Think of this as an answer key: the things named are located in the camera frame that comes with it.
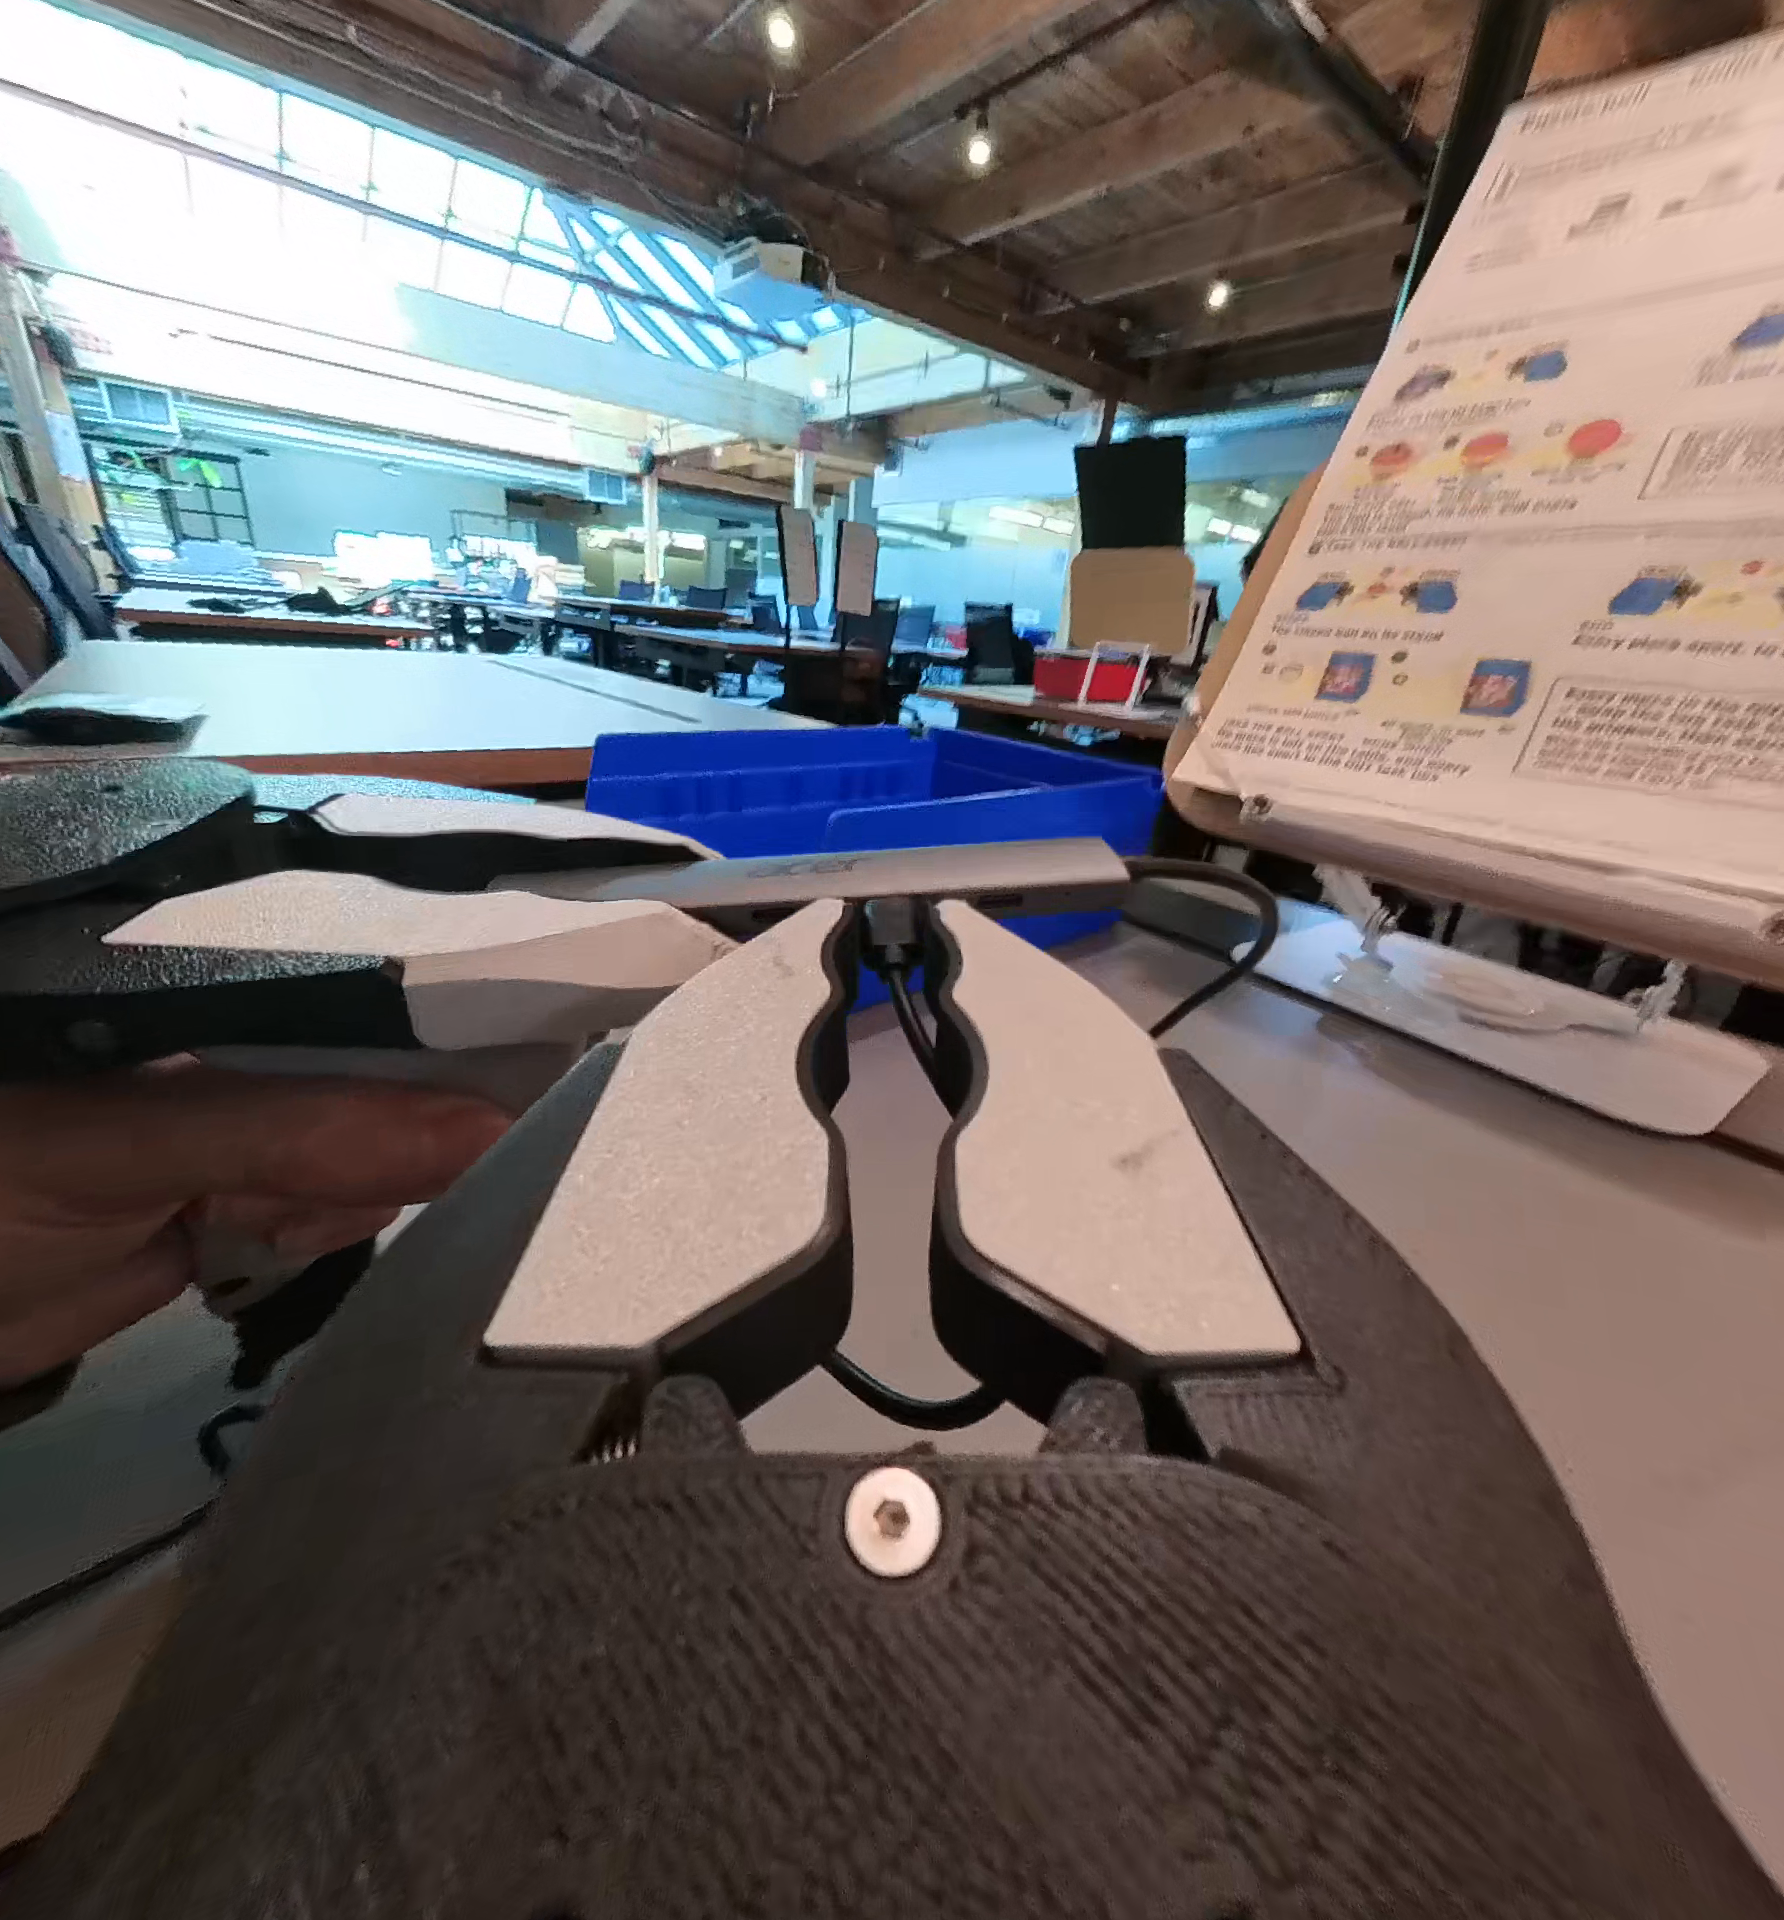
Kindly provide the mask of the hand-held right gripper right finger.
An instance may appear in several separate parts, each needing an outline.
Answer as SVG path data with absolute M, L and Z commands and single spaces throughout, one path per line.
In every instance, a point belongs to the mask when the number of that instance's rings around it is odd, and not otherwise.
M 932 913 L 965 1055 L 936 1197 L 964 1272 L 1128 1374 L 1278 1364 L 1300 1329 L 1155 1041 L 964 900 Z

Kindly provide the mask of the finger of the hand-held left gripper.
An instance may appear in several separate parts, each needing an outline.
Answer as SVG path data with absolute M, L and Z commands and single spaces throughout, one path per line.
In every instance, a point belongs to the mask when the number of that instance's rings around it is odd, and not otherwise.
M 158 900 L 105 933 L 118 950 L 372 956 L 399 969 L 432 1050 L 573 1044 L 641 1020 L 736 946 L 660 900 L 411 892 L 282 872 Z
M 367 876 L 410 892 L 601 892 L 714 860 L 693 837 L 519 800 L 338 789 L 264 805 L 253 876 Z

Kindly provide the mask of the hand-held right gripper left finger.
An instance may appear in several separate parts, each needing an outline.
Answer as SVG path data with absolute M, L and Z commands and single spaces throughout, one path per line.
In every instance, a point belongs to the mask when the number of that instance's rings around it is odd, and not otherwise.
M 500 1364 L 808 1374 L 851 1320 L 851 909 L 815 900 L 645 1014 L 483 1329 Z

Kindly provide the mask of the silver usb hub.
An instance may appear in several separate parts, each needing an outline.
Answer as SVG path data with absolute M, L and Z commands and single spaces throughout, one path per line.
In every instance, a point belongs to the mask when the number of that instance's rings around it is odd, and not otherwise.
M 904 958 L 904 969 L 919 964 L 919 908 L 961 900 L 995 921 L 1124 913 L 1137 888 L 1159 882 L 1184 887 L 1195 900 L 1214 895 L 1246 918 L 1242 938 L 1224 950 L 1224 969 L 1150 1027 L 1161 1038 L 1255 973 L 1278 942 L 1278 900 L 1254 876 L 1206 859 L 1119 854 L 1098 837 L 1034 837 L 714 859 L 660 878 L 615 882 L 601 892 L 528 895 L 582 904 L 669 904 L 736 940 L 756 938 L 801 904 L 834 900 L 863 909 L 870 965 L 895 979 L 897 958 Z

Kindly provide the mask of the blue plastic bin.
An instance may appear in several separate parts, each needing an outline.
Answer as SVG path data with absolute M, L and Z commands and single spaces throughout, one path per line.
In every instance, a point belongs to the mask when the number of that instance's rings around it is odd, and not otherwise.
M 1159 803 L 1161 781 L 1147 768 L 890 724 L 608 736 L 592 750 L 582 797 L 592 814 L 693 837 L 717 859 L 1050 837 L 1146 854 Z M 1105 909 L 998 923 L 1050 947 L 1114 918 Z

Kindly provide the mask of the person's left hand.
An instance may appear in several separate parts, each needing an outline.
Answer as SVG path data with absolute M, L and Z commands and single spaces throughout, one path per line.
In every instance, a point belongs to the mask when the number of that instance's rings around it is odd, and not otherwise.
M 467 1092 L 195 1060 L 0 1087 L 0 1391 L 174 1302 L 210 1231 L 295 1272 L 441 1197 L 511 1122 Z

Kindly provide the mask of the grey pouch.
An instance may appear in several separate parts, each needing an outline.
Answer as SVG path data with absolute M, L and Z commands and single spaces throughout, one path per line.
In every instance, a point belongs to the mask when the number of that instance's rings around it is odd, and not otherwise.
M 0 740 L 28 747 L 183 747 L 205 724 L 205 708 L 110 692 L 63 692 L 0 710 Z

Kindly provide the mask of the white table with wooden edge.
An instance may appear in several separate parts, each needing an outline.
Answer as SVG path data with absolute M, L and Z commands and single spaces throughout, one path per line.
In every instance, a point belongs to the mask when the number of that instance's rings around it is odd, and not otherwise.
M 583 785 L 608 736 L 823 732 L 827 724 L 578 660 L 181 640 L 87 644 L 37 696 L 178 703 L 188 756 L 279 776 Z

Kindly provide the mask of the small red bin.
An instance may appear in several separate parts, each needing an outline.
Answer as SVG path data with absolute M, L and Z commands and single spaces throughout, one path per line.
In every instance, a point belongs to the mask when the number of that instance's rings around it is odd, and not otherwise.
M 1033 659 L 1033 690 L 1043 700 L 1086 708 L 1132 708 L 1147 680 L 1142 645 L 1047 645 Z

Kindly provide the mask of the cardboard panel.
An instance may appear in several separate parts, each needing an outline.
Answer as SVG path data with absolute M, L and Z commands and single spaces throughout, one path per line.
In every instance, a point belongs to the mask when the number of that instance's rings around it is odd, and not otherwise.
M 1084 545 L 1068 567 L 1065 645 L 1182 656 L 1192 645 L 1195 592 L 1195 562 L 1182 545 Z

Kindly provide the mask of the white ceiling unit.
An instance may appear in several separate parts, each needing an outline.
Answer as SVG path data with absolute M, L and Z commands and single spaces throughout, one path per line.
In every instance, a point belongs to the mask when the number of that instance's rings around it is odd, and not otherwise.
M 754 323 L 797 321 L 827 299 L 823 260 L 787 241 L 743 239 L 711 264 L 711 299 Z

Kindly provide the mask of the black panel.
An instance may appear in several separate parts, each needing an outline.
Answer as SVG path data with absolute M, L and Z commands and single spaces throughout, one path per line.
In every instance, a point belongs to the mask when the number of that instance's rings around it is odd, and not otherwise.
M 1079 550 L 1187 545 L 1184 435 L 1132 435 L 1072 448 Z

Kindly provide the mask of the printed instruction sheet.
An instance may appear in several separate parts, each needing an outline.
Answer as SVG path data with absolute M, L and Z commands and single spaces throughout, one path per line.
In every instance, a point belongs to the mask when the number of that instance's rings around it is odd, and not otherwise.
M 1501 117 L 1179 780 L 1784 904 L 1784 30 Z

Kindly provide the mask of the black pillar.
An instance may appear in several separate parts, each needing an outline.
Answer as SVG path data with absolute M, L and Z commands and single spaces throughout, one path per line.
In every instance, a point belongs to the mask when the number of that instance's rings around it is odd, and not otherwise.
M 1392 325 L 1401 323 L 1410 299 L 1424 281 L 1447 227 L 1479 177 L 1480 159 L 1510 105 L 1528 87 L 1551 2 L 1480 2 L 1455 87 L 1447 125 L 1438 141 L 1438 159 L 1418 213 L 1411 250 L 1392 308 Z

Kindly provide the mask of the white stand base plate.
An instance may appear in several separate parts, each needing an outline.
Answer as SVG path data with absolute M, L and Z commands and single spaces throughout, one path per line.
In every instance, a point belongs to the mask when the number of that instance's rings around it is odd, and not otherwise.
M 1286 929 L 1257 973 L 1447 1058 L 1639 1132 L 1706 1138 L 1764 1082 L 1749 1046 L 1671 1014 L 1350 921 Z

